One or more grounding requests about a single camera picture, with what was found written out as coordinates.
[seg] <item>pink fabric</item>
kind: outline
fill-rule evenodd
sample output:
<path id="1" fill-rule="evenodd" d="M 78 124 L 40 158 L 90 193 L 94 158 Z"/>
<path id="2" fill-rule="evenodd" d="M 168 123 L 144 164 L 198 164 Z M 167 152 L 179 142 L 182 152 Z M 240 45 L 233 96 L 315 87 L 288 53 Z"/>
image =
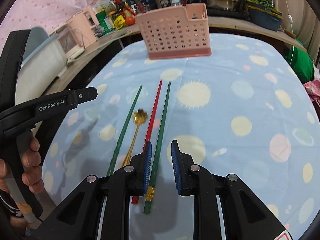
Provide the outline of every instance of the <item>pink fabric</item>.
<path id="1" fill-rule="evenodd" d="M 315 101 L 320 107 L 320 80 L 307 82 L 303 86 L 306 89 L 311 102 Z"/>
<path id="2" fill-rule="evenodd" d="M 0 52 L 11 31 L 43 27 L 48 33 L 101 0 L 16 0 L 0 26 Z"/>

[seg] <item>polka dot tablecloth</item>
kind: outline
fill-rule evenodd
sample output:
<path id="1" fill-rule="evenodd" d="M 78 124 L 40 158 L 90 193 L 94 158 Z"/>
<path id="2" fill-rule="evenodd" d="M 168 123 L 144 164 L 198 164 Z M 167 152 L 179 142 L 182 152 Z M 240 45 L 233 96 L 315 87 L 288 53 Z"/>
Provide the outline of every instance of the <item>polka dot tablecloth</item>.
<path id="1" fill-rule="evenodd" d="M 320 125 L 308 95 L 269 44 L 211 34 L 210 57 L 149 60 L 143 41 L 118 53 L 92 80 L 96 100 L 70 111 L 44 161 L 46 190 L 59 204 L 87 175 L 106 175 L 133 99 L 149 114 L 163 79 L 151 142 L 155 150 L 168 81 L 171 91 L 152 213 L 130 205 L 130 239 L 189 240 L 193 197 L 175 188 L 170 143 L 213 174 L 237 174 L 290 231 L 305 232 L 320 208 Z M 128 126 L 117 160 L 127 153 Z M 140 127 L 134 153 L 143 147 Z"/>

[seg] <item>tablecloth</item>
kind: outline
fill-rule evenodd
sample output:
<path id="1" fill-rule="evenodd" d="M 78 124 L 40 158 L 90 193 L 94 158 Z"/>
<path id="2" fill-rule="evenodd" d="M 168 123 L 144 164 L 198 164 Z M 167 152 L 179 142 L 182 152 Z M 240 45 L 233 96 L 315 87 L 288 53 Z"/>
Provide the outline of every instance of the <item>tablecloth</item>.
<path id="1" fill-rule="evenodd" d="M 292 234 L 299 237 L 320 208 L 320 125 L 293 70 L 269 44 L 231 34 L 210 34 L 212 55 L 149 60 L 143 41 L 119 52 L 92 80 L 96 100 L 63 120 L 44 161 L 45 189 L 59 204 L 87 175 L 103 177 L 125 118 L 151 113 L 163 80 L 151 142 L 155 150 L 165 92 L 171 84 L 160 166 L 150 215 L 144 199 L 130 204 L 130 239 L 189 240 L 193 197 L 178 196 L 170 143 L 211 173 L 237 174 Z M 135 130 L 130 122 L 116 168 Z M 133 149 L 140 153 L 147 123 Z"/>

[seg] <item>finger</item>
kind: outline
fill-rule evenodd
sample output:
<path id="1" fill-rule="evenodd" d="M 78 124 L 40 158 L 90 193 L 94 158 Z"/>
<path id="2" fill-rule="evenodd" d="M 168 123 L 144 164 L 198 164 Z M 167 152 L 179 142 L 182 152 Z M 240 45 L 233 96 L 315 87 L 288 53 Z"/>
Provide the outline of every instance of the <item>finger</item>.
<path id="1" fill-rule="evenodd" d="M 39 166 L 32 167 L 22 174 L 22 181 L 27 186 L 31 186 L 41 180 L 42 171 Z"/>
<path id="2" fill-rule="evenodd" d="M 3 178 L 0 178 L 0 189 L 6 193 L 9 193 L 9 189 Z"/>
<path id="3" fill-rule="evenodd" d="M 36 167 L 41 163 L 41 156 L 38 152 L 28 151 L 22 155 L 23 166 Z"/>
<path id="4" fill-rule="evenodd" d="M 33 184 L 32 186 L 29 186 L 29 189 L 34 194 L 41 193 L 43 191 L 43 189 L 44 189 L 43 180 L 41 179 L 40 181 L 38 181 L 37 183 Z"/>
<path id="5" fill-rule="evenodd" d="M 33 137 L 32 138 L 32 141 L 30 143 L 30 148 L 31 150 L 33 150 L 34 152 L 37 152 L 39 149 L 40 149 L 40 143 L 39 141 L 37 140 L 36 137 Z"/>
<path id="6" fill-rule="evenodd" d="M 26 228 L 28 222 L 24 218 L 10 217 L 10 224 L 15 228 Z"/>
<path id="7" fill-rule="evenodd" d="M 7 176 L 8 167 L 3 159 L 0 159 L 0 178 Z"/>

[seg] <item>screw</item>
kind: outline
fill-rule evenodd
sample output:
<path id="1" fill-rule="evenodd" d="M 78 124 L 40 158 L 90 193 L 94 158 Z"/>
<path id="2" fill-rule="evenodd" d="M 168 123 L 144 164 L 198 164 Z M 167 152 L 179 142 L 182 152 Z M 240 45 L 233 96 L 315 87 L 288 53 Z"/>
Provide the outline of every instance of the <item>screw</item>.
<path id="1" fill-rule="evenodd" d="M 238 177 L 236 174 L 229 174 L 228 179 L 231 181 L 237 181 Z"/>
<path id="2" fill-rule="evenodd" d="M 87 182 L 92 183 L 96 181 L 96 176 L 90 175 L 87 177 Z"/>
<path id="3" fill-rule="evenodd" d="M 134 170 L 134 168 L 131 165 L 127 165 L 127 166 L 124 167 L 124 171 L 125 172 L 131 172 L 133 170 Z"/>
<path id="4" fill-rule="evenodd" d="M 199 166 L 199 165 L 192 165 L 192 166 L 190 167 L 190 169 L 191 169 L 192 171 L 199 171 L 199 170 L 200 170 L 200 166 Z"/>

